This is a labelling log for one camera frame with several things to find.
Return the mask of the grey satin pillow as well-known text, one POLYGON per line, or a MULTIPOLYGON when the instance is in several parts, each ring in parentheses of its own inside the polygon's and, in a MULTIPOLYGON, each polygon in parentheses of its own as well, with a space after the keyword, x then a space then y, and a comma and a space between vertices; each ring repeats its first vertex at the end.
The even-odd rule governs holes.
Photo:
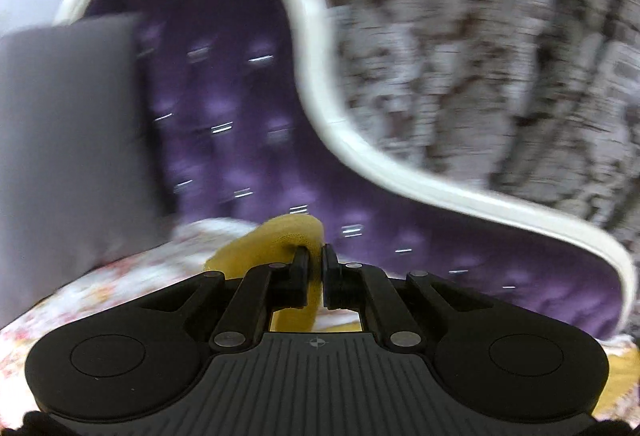
POLYGON ((138 88, 134 16, 1 41, 1 320, 169 237, 138 88))

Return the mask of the damask patterned curtain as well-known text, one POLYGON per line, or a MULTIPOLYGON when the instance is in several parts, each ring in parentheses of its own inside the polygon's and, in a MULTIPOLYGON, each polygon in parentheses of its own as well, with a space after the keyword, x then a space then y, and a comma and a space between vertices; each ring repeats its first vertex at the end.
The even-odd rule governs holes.
MULTIPOLYGON (((411 170, 639 250, 639 0, 326 0, 356 131, 411 170)), ((174 192, 154 161, 169 211, 174 192)))

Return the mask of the floral bedspread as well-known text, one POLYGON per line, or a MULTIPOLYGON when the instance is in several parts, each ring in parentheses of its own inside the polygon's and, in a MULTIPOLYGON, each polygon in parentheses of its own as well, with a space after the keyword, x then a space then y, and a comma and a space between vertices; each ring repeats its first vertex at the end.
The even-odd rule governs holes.
MULTIPOLYGON (((206 260, 256 224, 206 219, 178 227, 168 243, 102 266, 58 289, 1 329, 1 427, 18 427, 38 410, 24 373, 28 352, 44 334, 192 277, 206 260)), ((355 328, 355 314, 322 312, 314 329, 355 328)), ((630 335, 604 342, 610 377, 594 414, 639 425, 639 349, 630 335)))

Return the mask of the mustard yellow knit sweater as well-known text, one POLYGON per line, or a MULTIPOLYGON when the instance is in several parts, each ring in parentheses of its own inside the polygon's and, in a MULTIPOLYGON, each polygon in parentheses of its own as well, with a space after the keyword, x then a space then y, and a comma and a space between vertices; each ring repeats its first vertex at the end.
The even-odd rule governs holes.
POLYGON ((329 312, 321 306, 322 245, 324 228, 314 216, 281 215, 219 249, 209 257, 204 269, 220 271, 228 278, 242 278, 250 268, 259 265, 290 263, 295 250, 304 247, 311 256, 307 305, 275 313, 271 328, 277 332, 359 332, 361 325, 355 313, 329 312))

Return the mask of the purple tufted headboard white frame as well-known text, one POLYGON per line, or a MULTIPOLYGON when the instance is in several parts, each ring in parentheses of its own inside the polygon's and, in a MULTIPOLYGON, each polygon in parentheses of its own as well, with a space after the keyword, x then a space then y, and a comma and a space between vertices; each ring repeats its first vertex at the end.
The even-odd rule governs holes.
POLYGON ((450 279, 606 340, 637 290, 581 219, 403 167, 337 91, 326 0, 63 0, 59 22, 139 16, 143 93, 186 222, 311 214, 345 262, 450 279))

